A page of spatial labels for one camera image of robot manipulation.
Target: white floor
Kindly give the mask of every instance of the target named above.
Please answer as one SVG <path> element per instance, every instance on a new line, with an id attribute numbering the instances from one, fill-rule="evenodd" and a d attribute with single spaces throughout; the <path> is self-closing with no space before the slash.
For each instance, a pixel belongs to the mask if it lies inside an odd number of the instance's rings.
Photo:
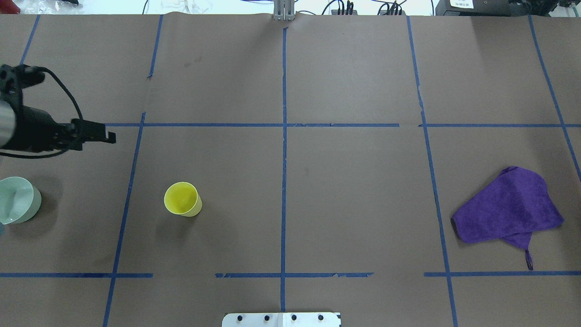
<path id="1" fill-rule="evenodd" d="M 439 0 L 433 0 L 436 6 Z M 69 3 L 57 0 L 14 0 L 23 13 L 51 14 L 140 14 L 145 0 L 79 0 L 81 6 L 73 7 Z M 329 0 L 298 0 L 295 9 L 309 10 L 321 14 Z M 373 0 L 355 0 L 355 9 L 359 15 L 376 15 L 381 6 Z M 407 0 L 402 8 L 408 15 L 430 16 L 432 5 L 429 0 Z M 161 14 L 173 11 L 207 14 L 253 14 L 272 13 L 272 2 L 243 0 L 150 0 L 145 6 L 148 14 Z M 557 7 L 554 17 L 575 17 L 571 8 Z"/>

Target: cloth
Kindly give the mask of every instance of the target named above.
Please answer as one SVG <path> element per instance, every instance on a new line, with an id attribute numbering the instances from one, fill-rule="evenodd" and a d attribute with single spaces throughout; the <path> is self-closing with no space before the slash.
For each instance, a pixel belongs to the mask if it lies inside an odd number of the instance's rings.
<path id="1" fill-rule="evenodd" d="M 525 250 L 527 266 L 533 270 L 529 253 L 533 232 L 560 226 L 565 219 L 539 174 L 511 166 L 458 209 L 452 221 L 466 243 L 502 239 Z"/>

